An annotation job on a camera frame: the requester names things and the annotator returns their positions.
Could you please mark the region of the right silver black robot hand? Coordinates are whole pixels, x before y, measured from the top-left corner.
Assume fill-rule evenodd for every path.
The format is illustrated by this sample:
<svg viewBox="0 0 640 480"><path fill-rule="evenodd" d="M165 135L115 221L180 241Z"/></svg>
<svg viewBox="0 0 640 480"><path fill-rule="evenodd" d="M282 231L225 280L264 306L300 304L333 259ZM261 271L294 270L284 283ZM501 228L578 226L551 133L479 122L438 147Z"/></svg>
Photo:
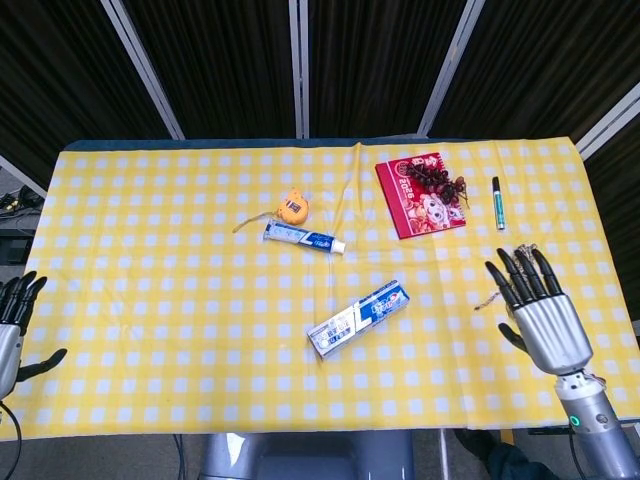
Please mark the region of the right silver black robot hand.
<svg viewBox="0 0 640 480"><path fill-rule="evenodd" d="M517 328L501 323L499 330L541 371L565 376L584 369L593 350L578 313L555 272L536 248L508 254L499 248L503 269L485 263Z"/></svg>

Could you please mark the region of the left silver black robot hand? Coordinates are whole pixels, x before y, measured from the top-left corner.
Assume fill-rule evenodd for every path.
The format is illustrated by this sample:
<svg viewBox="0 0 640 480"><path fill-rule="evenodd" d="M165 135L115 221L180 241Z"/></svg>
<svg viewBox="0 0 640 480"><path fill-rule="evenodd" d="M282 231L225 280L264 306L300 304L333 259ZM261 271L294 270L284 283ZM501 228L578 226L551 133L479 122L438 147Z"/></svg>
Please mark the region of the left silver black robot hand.
<svg viewBox="0 0 640 480"><path fill-rule="evenodd" d="M39 363L22 365L22 349L34 305L47 282L46 276L30 271L1 283L1 399L7 397L17 383L44 374L59 365L67 354L62 348Z"/></svg>

